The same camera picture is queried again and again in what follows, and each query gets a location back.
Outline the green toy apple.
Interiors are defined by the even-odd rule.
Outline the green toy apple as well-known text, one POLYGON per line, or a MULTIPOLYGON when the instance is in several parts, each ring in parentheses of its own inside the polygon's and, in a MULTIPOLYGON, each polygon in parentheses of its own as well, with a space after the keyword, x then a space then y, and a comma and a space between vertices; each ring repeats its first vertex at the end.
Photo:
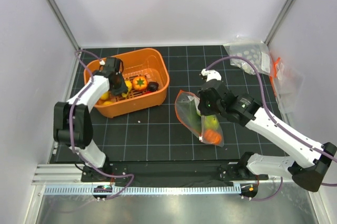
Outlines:
POLYGON ((217 130, 219 127, 219 122, 216 116, 210 115, 205 116, 204 125, 206 129, 217 130))

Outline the clear orange-zip bag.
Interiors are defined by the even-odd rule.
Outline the clear orange-zip bag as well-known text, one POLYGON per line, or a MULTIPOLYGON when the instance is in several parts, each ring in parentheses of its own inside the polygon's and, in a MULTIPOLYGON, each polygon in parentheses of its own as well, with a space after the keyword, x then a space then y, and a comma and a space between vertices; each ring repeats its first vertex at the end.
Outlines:
MULTIPOLYGON (((199 102, 200 99, 194 93, 180 90, 174 103, 174 109, 180 123, 196 136, 201 143, 208 144, 203 140, 203 133, 206 131, 204 125, 205 116, 199 116, 196 113, 196 107, 198 108, 199 102)), ((216 131, 222 135, 222 142, 215 146, 223 147, 224 136, 220 123, 216 131)))

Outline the orange toy persimmon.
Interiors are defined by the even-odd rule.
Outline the orange toy persimmon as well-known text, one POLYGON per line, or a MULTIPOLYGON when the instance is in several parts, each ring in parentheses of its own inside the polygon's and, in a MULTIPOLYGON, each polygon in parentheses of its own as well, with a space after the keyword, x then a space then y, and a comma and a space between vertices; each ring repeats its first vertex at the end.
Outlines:
POLYGON ((147 89, 148 81, 145 76, 137 76, 132 80, 132 87, 137 91, 144 91, 147 89))

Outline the orange plastic basket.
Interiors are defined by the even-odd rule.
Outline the orange plastic basket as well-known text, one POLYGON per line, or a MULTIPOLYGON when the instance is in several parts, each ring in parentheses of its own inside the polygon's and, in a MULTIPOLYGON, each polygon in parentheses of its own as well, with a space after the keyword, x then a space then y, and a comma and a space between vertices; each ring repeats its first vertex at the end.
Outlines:
POLYGON ((124 79, 132 81, 135 77, 143 76, 148 82, 158 83, 158 90, 139 92, 131 90, 126 98, 110 95, 110 103, 105 105, 103 100, 98 100, 94 105, 103 116, 113 118, 134 111, 159 106, 166 99, 170 77, 161 53, 152 48, 134 50, 115 55, 122 60, 124 79))

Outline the dark purple toy fruit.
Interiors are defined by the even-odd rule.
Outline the dark purple toy fruit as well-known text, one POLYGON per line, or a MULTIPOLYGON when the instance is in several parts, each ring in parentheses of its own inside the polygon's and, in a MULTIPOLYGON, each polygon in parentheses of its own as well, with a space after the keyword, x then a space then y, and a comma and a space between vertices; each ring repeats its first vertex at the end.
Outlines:
POLYGON ((147 85, 147 91, 151 93, 158 91, 158 89, 159 89, 159 84, 157 82, 149 82, 147 85))

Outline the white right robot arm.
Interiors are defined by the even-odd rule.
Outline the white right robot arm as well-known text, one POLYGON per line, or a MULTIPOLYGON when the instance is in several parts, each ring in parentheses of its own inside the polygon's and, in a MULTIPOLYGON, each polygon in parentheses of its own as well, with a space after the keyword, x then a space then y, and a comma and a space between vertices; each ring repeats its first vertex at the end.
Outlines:
POLYGON ((287 153, 286 157, 245 152, 237 174, 244 180, 254 175, 292 179, 301 188, 317 192, 336 154, 330 142, 321 144, 290 127, 249 94, 234 95, 221 80, 201 86, 198 109, 203 116, 220 115, 265 137, 287 153))

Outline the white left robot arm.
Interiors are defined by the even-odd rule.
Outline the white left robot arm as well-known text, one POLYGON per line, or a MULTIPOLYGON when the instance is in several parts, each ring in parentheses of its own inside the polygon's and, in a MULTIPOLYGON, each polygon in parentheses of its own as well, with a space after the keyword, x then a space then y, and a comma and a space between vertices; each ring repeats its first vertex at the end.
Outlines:
POLYGON ((93 139, 90 112, 103 94, 119 96, 128 91, 122 75, 124 64, 121 59, 108 57, 99 61, 98 70, 92 72, 87 66, 85 69, 90 77, 84 87, 68 101, 54 106, 53 137, 92 168, 98 181, 106 182, 112 174, 110 161, 93 139))

